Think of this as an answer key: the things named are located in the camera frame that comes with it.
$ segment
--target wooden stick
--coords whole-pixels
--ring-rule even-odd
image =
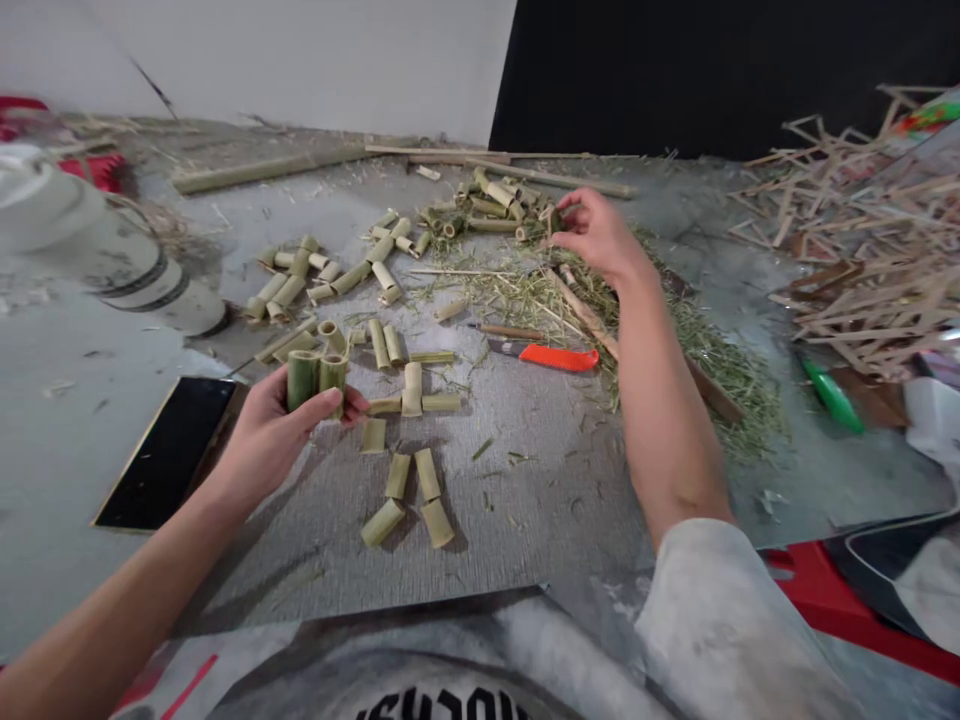
[[[570,188],[572,190],[580,187],[588,187],[593,188],[597,192],[604,195],[623,198],[625,200],[632,198],[634,193],[634,189],[629,185],[617,185],[616,183],[601,182],[599,180],[591,180],[589,178],[576,178],[568,175],[554,175],[553,173],[545,173],[538,170],[527,170],[526,168],[516,168],[509,165],[501,165],[500,163],[491,162],[489,160],[478,160],[475,164],[479,167],[492,170],[495,173],[506,175],[508,177],[525,178],[527,180],[532,180],[533,182],[542,183],[544,185]]]

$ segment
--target black wall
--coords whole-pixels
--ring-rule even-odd
[[[746,160],[875,132],[875,90],[960,82],[960,2],[518,0],[490,147]]]

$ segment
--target sleeve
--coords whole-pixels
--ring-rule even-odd
[[[636,629],[648,682],[692,717],[863,717],[813,631],[729,523],[696,518],[667,532]]]

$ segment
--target orange utility knife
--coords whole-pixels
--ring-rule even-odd
[[[487,344],[494,352],[501,355],[512,355],[525,362],[546,365],[547,367],[567,370],[569,372],[586,372],[592,370],[600,361],[600,353],[591,350],[588,353],[577,353],[572,350],[547,348],[542,345],[528,345],[502,340],[487,340]]]

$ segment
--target hand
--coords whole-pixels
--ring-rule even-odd
[[[626,282],[653,282],[657,272],[630,232],[623,216],[596,190],[580,188],[557,203],[569,230],[553,234],[551,241],[572,250],[618,292]]]
[[[315,395],[287,412],[287,366],[250,390],[220,462],[201,490],[246,515],[273,493],[290,473],[310,433],[340,405],[336,388]],[[349,385],[341,423],[352,427],[370,403]]]

